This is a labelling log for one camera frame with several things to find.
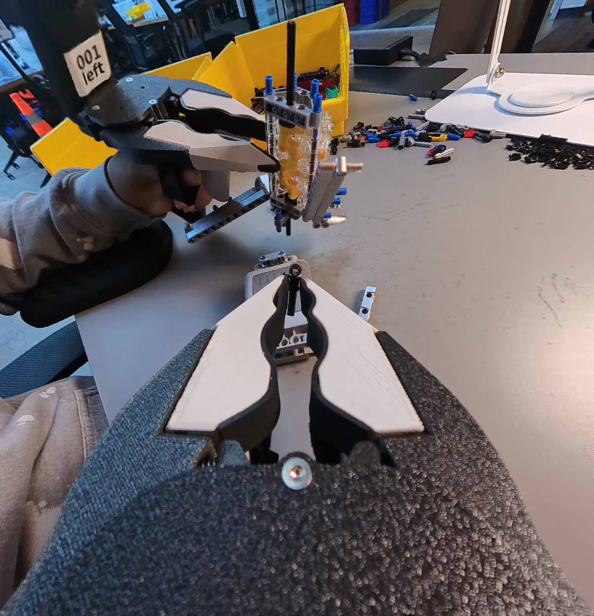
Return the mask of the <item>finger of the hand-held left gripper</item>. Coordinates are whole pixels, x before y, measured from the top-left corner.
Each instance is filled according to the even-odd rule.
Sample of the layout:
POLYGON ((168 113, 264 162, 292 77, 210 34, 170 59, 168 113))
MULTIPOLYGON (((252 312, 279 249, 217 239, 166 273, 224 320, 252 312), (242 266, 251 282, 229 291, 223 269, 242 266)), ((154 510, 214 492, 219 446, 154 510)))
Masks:
POLYGON ((228 93, 203 82, 149 82, 148 91, 149 95, 159 95, 159 103, 170 96, 176 97, 176 110, 185 116, 185 120, 170 116, 170 120, 149 128, 149 139, 189 139, 189 131, 246 140, 266 138, 266 122, 261 116, 228 93))
POLYGON ((163 121, 144 135, 148 142, 163 143, 185 151, 193 167, 201 171, 269 172, 279 162, 252 140, 224 134, 199 133, 180 121, 163 121))

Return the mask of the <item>heap of red black parts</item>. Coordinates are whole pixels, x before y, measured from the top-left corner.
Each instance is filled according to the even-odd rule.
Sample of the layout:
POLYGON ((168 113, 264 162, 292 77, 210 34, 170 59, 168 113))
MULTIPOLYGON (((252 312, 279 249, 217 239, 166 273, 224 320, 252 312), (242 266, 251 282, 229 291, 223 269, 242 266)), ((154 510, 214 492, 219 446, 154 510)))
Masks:
POLYGON ((312 83, 317 81, 318 91, 324 100, 337 98, 340 85, 340 64, 332 70, 321 66, 313 72, 304 72, 296 75, 296 85, 302 89, 312 90, 312 83))

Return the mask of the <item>pile of small black parts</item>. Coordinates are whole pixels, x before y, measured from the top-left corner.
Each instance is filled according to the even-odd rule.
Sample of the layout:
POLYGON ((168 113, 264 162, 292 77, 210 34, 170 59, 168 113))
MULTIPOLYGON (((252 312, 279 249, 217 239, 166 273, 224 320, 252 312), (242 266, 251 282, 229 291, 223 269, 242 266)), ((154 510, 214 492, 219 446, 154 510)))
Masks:
POLYGON ((570 143, 551 135, 541 135, 539 138, 509 135, 509 138, 506 149, 510 152, 510 161, 539 164, 556 170, 594 170, 593 146, 570 143))

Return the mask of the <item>black office chair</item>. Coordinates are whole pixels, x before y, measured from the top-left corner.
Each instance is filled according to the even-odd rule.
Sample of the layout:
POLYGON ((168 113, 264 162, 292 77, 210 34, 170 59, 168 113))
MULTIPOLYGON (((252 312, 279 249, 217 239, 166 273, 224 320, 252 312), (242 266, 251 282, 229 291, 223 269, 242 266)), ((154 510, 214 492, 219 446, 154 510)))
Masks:
POLYGON ((0 397, 9 398, 69 377, 87 362, 75 321, 0 370, 0 397))

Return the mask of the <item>scattered small coloured parts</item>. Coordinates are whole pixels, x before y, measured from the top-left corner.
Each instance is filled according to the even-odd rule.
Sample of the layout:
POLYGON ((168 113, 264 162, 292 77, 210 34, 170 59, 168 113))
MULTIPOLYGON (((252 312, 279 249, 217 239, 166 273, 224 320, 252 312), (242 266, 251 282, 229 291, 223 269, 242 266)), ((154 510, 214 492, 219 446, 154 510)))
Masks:
POLYGON ((332 139, 330 153, 338 155, 340 148, 360 149, 373 144, 379 149, 406 150, 420 147, 429 166, 448 163, 454 154, 454 144, 463 139, 489 143, 509 135, 493 129, 477 129, 461 124, 437 123, 424 117, 424 109, 403 116, 391 116, 380 124, 357 122, 342 137, 332 139))

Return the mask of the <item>person's left hand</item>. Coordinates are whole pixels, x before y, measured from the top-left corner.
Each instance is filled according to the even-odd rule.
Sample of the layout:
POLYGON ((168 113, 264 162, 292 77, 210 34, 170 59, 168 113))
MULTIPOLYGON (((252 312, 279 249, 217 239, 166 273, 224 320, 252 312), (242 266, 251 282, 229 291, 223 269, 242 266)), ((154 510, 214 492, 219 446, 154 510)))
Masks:
POLYGON ((106 160, 106 171, 112 189, 124 203, 149 215, 160 218, 174 209, 185 212, 205 210, 213 198, 200 187, 201 173, 196 169, 179 169, 184 184, 198 189, 194 204, 185 203, 167 197, 160 182, 158 168, 153 165, 141 165, 124 152, 106 160))

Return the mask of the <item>black long connector pin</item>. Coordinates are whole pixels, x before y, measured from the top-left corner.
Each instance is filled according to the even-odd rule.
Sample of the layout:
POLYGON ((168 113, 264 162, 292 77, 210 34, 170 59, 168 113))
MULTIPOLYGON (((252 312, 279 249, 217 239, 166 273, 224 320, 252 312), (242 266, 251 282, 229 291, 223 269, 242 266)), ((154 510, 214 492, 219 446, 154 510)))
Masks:
POLYGON ((288 270, 288 302, 286 315, 289 317, 293 317, 296 312, 296 300, 301 285, 301 273, 302 268, 298 262, 294 262, 288 270))

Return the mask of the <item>person's left forearm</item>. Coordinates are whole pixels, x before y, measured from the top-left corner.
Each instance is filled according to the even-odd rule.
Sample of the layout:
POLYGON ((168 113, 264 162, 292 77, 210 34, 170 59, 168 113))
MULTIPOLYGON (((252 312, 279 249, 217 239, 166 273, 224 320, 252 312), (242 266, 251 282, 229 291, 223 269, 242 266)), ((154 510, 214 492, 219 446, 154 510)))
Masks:
POLYGON ((0 313, 18 312, 45 271, 80 264, 157 219, 116 195, 106 162, 62 169, 39 193, 0 198, 0 313))

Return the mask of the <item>yellow plastic bin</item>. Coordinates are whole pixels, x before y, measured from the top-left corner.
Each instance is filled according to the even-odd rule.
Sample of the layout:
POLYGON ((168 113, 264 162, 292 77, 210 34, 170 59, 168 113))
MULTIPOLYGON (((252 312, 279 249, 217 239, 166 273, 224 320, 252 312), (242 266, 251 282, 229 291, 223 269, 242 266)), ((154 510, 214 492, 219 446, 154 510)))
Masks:
MULTIPOLYGON (((210 52, 147 72, 165 78, 196 80, 211 65, 210 52)), ((70 119, 64 119, 31 147, 50 175, 68 167, 95 168, 116 153, 103 142, 84 134, 70 119)))
MULTIPOLYGON (((323 102, 332 117, 332 136, 345 132, 349 108, 349 26, 343 4, 304 15, 296 22, 297 73, 328 70, 339 65, 338 96, 323 102)), ((239 35, 198 77, 228 92, 247 107, 255 88, 264 87, 266 75, 274 86, 286 85, 286 23, 239 35)))

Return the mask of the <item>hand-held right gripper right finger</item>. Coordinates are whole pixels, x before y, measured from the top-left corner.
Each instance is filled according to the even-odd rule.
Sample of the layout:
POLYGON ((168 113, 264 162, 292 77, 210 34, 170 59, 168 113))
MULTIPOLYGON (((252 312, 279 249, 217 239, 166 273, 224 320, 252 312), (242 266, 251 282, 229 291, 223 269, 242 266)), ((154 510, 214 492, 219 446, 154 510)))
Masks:
POLYGON ((312 371, 313 443, 352 449, 361 441, 424 432, 424 424, 377 335, 378 331, 310 280, 301 280, 312 371))

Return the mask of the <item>black flat panel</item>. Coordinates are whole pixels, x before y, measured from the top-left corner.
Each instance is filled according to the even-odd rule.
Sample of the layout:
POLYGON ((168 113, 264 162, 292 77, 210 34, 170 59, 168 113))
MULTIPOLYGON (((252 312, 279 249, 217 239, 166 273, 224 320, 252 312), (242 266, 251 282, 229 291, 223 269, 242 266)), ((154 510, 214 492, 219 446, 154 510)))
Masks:
POLYGON ((349 71, 349 90, 436 100, 449 96, 453 92, 449 83, 466 71, 455 67, 356 65, 349 71))

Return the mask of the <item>toy engine model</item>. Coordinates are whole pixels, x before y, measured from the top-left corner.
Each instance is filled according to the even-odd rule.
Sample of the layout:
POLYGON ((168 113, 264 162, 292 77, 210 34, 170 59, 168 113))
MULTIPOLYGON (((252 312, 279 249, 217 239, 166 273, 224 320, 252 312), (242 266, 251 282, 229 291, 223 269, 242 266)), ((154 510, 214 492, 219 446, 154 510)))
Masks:
POLYGON ((267 152, 279 162, 279 171, 261 175, 255 188, 230 199, 214 212, 185 226, 189 243, 213 234, 234 219, 265 201, 270 202, 278 232, 291 234, 293 220, 301 219, 318 228, 339 225, 346 220, 341 196, 345 177, 360 172, 361 163, 349 163, 346 157, 329 159, 331 120, 322 108, 319 82, 309 90, 299 88, 296 80, 296 22, 286 26, 286 76, 288 85, 276 88, 266 76, 262 97, 267 152))

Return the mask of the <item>small black box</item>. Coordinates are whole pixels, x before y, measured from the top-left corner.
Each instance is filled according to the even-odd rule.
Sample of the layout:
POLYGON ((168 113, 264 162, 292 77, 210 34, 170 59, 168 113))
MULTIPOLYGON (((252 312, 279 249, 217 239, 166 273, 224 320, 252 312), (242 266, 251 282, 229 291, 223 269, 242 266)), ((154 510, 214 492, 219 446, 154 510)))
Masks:
POLYGON ((355 65, 389 66, 404 56, 410 56, 413 49, 412 35, 378 38, 367 41, 363 38, 351 38, 355 65))

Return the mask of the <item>grey battery box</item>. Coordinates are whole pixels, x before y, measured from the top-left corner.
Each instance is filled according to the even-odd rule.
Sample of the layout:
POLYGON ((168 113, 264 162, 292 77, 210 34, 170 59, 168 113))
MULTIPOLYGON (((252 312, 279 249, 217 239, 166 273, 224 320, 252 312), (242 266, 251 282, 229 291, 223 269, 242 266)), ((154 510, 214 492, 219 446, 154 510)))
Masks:
MULTIPOLYGON (((301 268, 301 277, 311 278, 309 264, 296 255, 287 255, 285 251, 277 251, 260 257, 254 271, 246 275, 245 298, 249 299, 275 279, 289 274, 294 265, 301 268)), ((294 315, 285 317, 284 334, 274 352, 276 365, 312 357, 314 352, 308 345, 307 335, 308 321, 301 311, 301 300, 297 295, 294 315)))

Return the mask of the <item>white lamp base plate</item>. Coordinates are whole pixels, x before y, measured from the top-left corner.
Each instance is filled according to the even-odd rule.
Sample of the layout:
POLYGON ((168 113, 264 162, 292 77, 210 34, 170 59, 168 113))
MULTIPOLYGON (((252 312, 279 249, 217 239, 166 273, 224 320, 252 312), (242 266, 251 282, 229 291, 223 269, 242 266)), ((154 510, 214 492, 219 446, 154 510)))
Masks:
POLYGON ((487 92, 497 97, 497 107, 516 116, 546 116, 594 99, 594 75, 505 71, 499 54, 509 7, 509 1, 500 1, 486 76, 487 92))

